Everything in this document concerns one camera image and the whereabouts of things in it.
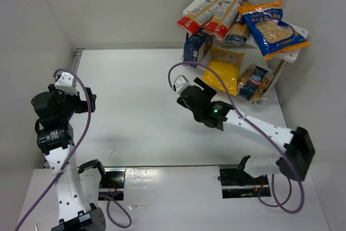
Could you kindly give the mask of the yellow pasta bag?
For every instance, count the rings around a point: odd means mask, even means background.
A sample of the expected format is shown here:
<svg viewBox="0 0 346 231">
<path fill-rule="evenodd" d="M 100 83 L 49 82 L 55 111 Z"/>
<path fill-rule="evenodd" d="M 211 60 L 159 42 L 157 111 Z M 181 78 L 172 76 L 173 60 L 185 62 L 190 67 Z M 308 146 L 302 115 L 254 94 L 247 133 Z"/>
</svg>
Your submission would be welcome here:
<svg viewBox="0 0 346 231">
<path fill-rule="evenodd" d="M 237 80 L 244 57 L 244 52 L 234 52 L 219 47 L 211 48 L 211 61 L 208 67 L 221 78 L 232 96 L 237 96 Z"/>
</svg>

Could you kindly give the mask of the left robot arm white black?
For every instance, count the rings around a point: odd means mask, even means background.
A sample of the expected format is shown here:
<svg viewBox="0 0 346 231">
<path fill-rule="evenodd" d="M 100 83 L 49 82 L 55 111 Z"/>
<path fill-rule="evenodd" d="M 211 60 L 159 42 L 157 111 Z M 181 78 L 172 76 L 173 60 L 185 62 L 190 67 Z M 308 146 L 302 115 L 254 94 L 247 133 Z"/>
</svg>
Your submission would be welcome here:
<svg viewBox="0 0 346 231">
<path fill-rule="evenodd" d="M 88 173 L 91 183 L 82 183 L 76 164 L 74 131 L 69 122 L 75 113 L 95 111 L 96 95 L 86 88 L 85 96 L 82 101 L 74 85 L 55 83 L 31 100 L 38 116 L 37 145 L 54 175 L 58 198 L 58 225 L 53 230 L 106 229 L 105 216 L 95 198 L 101 175 Z"/>
</svg>

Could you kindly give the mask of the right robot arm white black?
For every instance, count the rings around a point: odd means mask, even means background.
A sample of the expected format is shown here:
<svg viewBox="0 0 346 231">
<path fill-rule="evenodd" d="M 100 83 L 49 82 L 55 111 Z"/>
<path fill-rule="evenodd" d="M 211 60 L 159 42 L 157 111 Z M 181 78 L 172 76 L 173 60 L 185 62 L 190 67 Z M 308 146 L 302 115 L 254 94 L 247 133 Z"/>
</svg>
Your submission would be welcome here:
<svg viewBox="0 0 346 231">
<path fill-rule="evenodd" d="M 201 79 L 191 84 L 183 75 L 174 80 L 173 90 L 179 95 L 177 103 L 189 109 L 194 119 L 209 128 L 238 134 L 272 150 L 264 156 L 245 156 L 238 170 L 251 177 L 281 173 L 293 181 L 304 181 L 315 148 L 308 131 L 282 128 L 244 113 L 223 101 L 213 101 L 216 91 Z"/>
</svg>

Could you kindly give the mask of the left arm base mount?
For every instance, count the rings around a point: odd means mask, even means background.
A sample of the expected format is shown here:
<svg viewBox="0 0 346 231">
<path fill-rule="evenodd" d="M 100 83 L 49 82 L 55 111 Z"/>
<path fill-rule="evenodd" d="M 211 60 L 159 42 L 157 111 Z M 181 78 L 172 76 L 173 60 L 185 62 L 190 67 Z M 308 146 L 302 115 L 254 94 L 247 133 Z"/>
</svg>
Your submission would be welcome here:
<svg viewBox="0 0 346 231">
<path fill-rule="evenodd" d="M 98 192 L 111 196 L 116 201 L 124 200 L 125 168 L 106 168 Z"/>
</svg>

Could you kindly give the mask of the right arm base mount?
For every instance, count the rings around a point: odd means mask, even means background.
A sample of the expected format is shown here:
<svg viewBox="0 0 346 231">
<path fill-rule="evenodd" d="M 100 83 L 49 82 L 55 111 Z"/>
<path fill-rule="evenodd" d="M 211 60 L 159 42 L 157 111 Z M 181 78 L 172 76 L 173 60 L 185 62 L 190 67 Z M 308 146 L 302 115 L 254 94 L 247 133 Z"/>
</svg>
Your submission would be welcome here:
<svg viewBox="0 0 346 231">
<path fill-rule="evenodd" d="M 240 199 L 257 197 L 271 197 L 269 180 L 266 175 L 253 178 L 245 172 L 238 171 L 236 166 L 219 167 L 217 178 L 221 183 L 223 199 Z"/>
</svg>

